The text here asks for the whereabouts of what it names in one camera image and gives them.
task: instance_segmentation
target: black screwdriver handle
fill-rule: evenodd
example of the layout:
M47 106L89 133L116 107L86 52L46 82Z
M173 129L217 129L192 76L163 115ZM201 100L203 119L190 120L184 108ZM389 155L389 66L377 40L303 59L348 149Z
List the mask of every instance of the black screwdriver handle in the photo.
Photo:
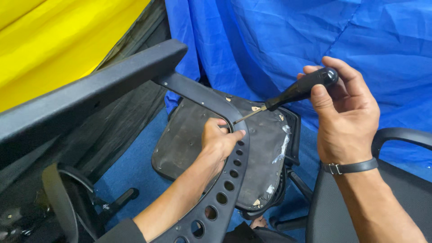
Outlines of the black screwdriver handle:
M328 89L328 87L335 84L338 79L339 76L333 68L321 68L313 73L306 74L303 78L297 80L278 97L266 100L265 105L267 110L274 111L285 103L311 97L311 90L315 84L322 84L326 89Z

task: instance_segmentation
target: foot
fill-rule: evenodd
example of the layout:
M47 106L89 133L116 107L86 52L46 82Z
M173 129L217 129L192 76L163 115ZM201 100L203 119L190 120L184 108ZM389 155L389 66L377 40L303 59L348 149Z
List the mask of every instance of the foot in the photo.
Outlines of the foot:
M254 229L255 227L268 228L267 221L262 215L261 215L261 217L254 219L249 226L251 227L251 229Z

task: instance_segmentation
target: hand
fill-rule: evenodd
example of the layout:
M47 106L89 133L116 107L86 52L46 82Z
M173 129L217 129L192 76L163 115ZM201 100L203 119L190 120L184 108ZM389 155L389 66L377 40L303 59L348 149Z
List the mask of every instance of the hand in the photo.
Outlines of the hand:
M245 130L228 133L227 128L220 128L219 125L226 125L226 121L218 118L209 118L204 125L201 139L202 151L214 153L218 157L217 172L222 169L223 161L230 155L235 143L246 134Z
M329 89L315 85L311 102L318 113L318 155L323 163L350 164L372 158L371 145L378 129L379 107L363 76L344 61L323 57L339 81ZM305 74L321 66L305 66Z

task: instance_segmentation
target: floor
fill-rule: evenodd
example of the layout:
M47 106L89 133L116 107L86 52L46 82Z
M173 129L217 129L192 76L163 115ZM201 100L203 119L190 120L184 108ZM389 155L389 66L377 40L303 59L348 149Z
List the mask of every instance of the floor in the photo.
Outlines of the floor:
M108 222L107 229L111 229L122 219L135 217L170 186L171 182L160 177L153 170L150 162L153 149L166 125L167 114L163 109L140 133L120 159L95 184L96 194L107 201L113 201L130 187L135 187L140 191L137 199L130 201ZM315 132L302 126L299 152L301 165L294 168L295 172L311 189L314 187L319 169L316 137ZM271 216L278 216L280 220L287 220L307 215L308 208L308 202L291 182L287 185L283 204L267 210L264 217L268 220ZM235 209L228 231L234 230L242 221L243 218ZM304 229L291 230L285 233L299 242L305 241Z

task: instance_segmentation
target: black mesh fabric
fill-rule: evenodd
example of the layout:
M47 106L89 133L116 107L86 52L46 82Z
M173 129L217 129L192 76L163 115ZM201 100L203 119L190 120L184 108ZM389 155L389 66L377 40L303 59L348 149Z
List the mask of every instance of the black mesh fabric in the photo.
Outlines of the black mesh fabric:
M432 242L432 183L378 161L378 170L394 196ZM342 195L331 174L320 170L309 210L306 242L358 242Z

